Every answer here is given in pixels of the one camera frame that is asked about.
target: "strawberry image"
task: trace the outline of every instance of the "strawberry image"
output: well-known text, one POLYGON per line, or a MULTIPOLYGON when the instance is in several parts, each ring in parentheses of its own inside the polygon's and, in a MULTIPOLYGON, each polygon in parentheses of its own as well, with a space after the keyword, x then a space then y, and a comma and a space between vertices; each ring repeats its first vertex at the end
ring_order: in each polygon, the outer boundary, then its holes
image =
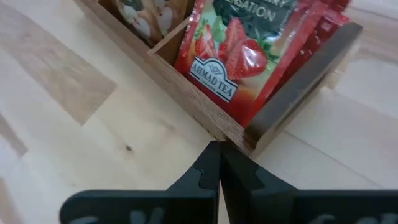
POLYGON ((239 41, 229 53, 225 67, 230 80, 239 80, 261 74, 267 63, 267 55, 258 42, 245 39, 239 41))
POLYGON ((246 39, 246 33, 243 29, 242 22, 237 17, 231 19, 226 29, 226 39, 220 44, 218 49, 218 58, 222 62, 226 62, 228 54, 233 47, 240 41, 246 39))
POLYGON ((204 29, 200 28, 199 32, 199 38, 195 42, 195 52, 197 53, 197 56, 202 60, 217 58, 216 47, 211 34, 210 25, 204 25, 204 29))

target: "wooden box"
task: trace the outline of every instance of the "wooden box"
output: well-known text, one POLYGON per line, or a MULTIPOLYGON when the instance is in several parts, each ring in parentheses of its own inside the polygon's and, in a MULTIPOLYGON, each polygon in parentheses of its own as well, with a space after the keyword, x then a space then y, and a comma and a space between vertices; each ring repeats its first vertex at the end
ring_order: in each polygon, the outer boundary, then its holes
POLYGON ((264 149, 325 83, 362 27, 349 23, 291 78, 244 129, 173 68, 188 19, 153 48, 123 24, 109 0, 75 0, 83 12, 217 140, 230 140, 244 153, 264 149))

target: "black plastic object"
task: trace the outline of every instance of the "black plastic object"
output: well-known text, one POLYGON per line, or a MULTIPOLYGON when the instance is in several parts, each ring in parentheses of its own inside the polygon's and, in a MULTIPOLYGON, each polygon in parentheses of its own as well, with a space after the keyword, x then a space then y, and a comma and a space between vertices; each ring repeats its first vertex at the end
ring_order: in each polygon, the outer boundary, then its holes
POLYGON ((220 179, 231 224, 398 223, 398 191, 298 190, 216 141, 166 191, 78 193, 61 223, 217 223, 220 179))

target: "strawberry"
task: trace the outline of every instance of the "strawberry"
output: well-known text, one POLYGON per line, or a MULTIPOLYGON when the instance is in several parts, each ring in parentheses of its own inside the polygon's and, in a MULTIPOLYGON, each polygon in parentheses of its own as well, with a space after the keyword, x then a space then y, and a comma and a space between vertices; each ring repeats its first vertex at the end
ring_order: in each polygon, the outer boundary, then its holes
POLYGON ((225 67, 230 80, 239 80, 261 74, 268 58, 264 49, 254 39, 239 41, 229 54, 225 67))
POLYGON ((203 29, 199 38, 196 40, 195 52, 202 60, 217 58, 216 47, 209 24, 206 24, 205 29, 203 29))
POLYGON ((228 58, 228 54, 236 43, 246 38, 242 22, 237 17, 232 18, 228 24, 228 28, 226 29, 226 39, 220 44, 218 49, 218 58, 225 63, 228 58))

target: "wooden table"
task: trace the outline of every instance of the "wooden table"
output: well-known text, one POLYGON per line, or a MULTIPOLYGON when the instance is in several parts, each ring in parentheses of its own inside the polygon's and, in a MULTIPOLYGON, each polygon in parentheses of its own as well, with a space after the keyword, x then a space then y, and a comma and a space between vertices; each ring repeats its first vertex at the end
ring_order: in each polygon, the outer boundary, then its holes
MULTIPOLYGON (((328 88, 253 155, 296 187, 398 187, 398 4, 372 2, 349 9, 364 35, 328 88)), ((57 223, 85 189, 166 189, 211 140, 72 1, 0 0, 0 223, 57 223)))

